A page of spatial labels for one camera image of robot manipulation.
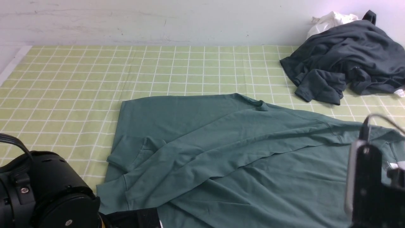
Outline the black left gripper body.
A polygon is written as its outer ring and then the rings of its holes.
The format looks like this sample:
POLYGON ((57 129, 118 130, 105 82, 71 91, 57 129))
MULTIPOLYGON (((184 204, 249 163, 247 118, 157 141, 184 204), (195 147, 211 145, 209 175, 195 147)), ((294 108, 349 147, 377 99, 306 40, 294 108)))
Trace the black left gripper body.
POLYGON ((100 212, 104 228, 163 228, 157 208, 121 211, 110 214, 100 212))

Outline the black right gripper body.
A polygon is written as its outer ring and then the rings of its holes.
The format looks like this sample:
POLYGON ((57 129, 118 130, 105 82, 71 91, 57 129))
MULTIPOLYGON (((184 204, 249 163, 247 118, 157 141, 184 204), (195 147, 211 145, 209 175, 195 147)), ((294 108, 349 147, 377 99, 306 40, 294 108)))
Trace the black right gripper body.
POLYGON ((404 227, 404 170, 389 170, 387 177, 389 185, 376 175, 360 174, 355 178, 352 228, 404 227))

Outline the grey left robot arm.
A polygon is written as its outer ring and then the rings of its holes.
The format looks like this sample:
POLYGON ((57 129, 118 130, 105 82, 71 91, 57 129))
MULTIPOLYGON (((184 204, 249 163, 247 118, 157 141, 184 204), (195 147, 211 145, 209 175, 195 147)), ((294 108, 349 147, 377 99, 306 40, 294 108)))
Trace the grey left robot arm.
POLYGON ((49 151, 1 167, 2 228, 162 228, 157 209, 103 214, 100 198, 65 159, 49 151))

